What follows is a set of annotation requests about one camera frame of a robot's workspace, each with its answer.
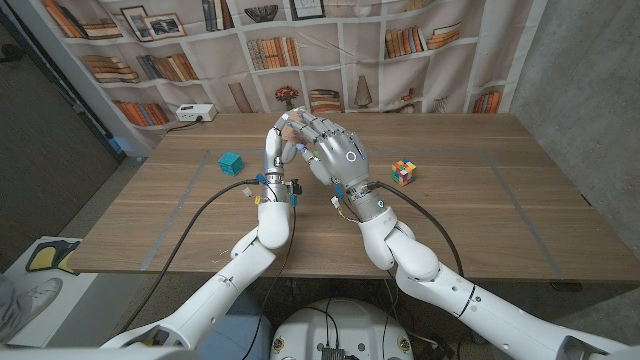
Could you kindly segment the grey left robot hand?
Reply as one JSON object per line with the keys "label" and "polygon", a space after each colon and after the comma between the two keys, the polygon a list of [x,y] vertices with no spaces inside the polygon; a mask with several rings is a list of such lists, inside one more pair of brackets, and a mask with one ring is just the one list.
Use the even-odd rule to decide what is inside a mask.
{"label": "grey left robot hand", "polygon": [[290,163],[296,154],[299,139],[291,122],[298,119],[293,110],[282,114],[268,131],[264,148],[264,170],[266,174],[284,174],[284,165]]}

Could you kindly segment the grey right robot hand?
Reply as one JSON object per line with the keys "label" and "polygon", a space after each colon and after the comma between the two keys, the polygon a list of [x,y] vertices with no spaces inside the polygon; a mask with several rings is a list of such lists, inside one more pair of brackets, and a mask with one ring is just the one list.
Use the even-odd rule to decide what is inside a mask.
{"label": "grey right robot hand", "polygon": [[288,113],[287,125],[305,140],[296,147],[324,185],[350,189],[369,179],[367,151],[356,133],[303,108]]}

